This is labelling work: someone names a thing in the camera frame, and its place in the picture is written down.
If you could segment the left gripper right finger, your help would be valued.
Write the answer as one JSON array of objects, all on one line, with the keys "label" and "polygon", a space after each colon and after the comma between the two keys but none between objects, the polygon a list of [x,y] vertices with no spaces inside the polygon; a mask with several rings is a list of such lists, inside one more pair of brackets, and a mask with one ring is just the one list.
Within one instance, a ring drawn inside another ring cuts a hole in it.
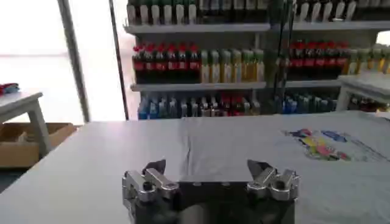
[{"label": "left gripper right finger", "polygon": [[246,189],[258,199],[271,198],[277,201],[291,201],[299,196],[300,176],[295,170],[285,169],[282,173],[266,162],[247,160],[247,167],[253,178]]}]

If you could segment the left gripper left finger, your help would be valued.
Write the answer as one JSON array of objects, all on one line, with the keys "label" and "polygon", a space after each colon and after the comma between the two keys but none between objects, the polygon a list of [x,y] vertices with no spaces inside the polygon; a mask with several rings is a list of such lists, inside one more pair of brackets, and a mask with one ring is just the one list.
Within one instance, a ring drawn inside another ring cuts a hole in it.
[{"label": "left gripper left finger", "polygon": [[146,164],[141,172],[127,170],[121,180],[122,203],[129,212],[135,212],[137,204],[151,205],[162,198],[172,201],[179,192],[179,183],[164,176],[166,160]]}]

